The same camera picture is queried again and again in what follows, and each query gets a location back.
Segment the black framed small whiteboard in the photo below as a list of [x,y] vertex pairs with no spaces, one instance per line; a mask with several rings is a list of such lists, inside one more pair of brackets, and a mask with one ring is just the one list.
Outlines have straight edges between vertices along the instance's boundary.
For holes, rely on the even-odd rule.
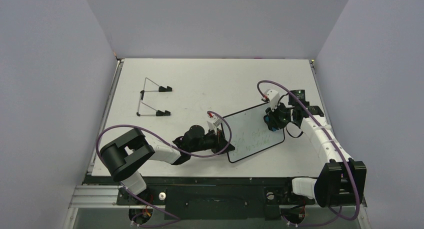
[[272,131],[264,121],[267,103],[255,105],[224,116],[221,128],[234,150],[227,152],[228,161],[236,163],[259,152],[282,144],[286,137],[283,130]]

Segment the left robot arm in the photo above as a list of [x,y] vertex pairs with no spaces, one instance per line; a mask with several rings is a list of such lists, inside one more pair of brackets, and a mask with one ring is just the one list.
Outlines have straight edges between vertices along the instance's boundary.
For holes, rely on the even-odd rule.
[[97,155],[113,181],[121,183],[130,191],[129,197],[136,204],[143,204],[149,199],[149,190],[138,170],[148,160],[178,166],[195,157],[197,152],[210,150],[217,156],[235,149],[225,139],[222,130],[205,131],[202,126],[193,125],[170,145],[148,142],[143,130],[132,128],[98,149]]

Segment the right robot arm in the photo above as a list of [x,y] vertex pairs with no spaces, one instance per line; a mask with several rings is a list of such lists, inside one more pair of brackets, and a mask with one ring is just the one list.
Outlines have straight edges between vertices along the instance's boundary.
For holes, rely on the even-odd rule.
[[340,145],[323,111],[306,101],[305,90],[292,90],[288,104],[281,102],[278,91],[268,89],[264,101],[269,103],[263,117],[272,132],[293,124],[313,146],[323,168],[317,178],[296,177],[282,188],[283,198],[296,202],[301,196],[314,199],[323,208],[354,206],[363,200],[367,168],[354,160]]

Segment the blue whiteboard eraser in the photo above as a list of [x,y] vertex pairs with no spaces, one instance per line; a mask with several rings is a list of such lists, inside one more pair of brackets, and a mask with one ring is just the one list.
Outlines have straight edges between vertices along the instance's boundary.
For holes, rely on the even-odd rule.
[[275,132],[275,131],[278,131],[279,129],[278,128],[275,128],[275,124],[270,120],[270,117],[268,116],[268,115],[265,115],[264,117],[263,117],[263,119],[264,119],[264,122],[266,123],[266,125],[267,125],[267,128],[270,130],[270,131],[272,131],[272,132]]

